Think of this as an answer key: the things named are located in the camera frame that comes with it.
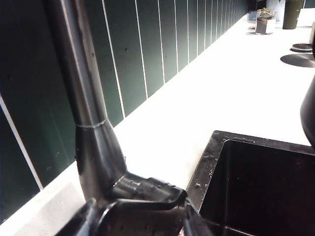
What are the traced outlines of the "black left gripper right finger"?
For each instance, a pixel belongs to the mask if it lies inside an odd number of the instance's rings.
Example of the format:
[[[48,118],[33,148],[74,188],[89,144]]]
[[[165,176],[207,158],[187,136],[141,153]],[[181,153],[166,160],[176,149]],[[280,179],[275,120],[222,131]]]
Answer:
[[[185,236],[213,236],[205,221],[196,211],[189,198],[185,198],[183,229]]]

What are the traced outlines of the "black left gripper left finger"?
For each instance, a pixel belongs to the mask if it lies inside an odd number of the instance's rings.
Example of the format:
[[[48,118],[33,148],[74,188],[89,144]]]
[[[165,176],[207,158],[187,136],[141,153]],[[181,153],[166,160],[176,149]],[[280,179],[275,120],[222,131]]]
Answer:
[[[96,199],[88,200],[56,233],[56,236],[93,236],[98,214]]]

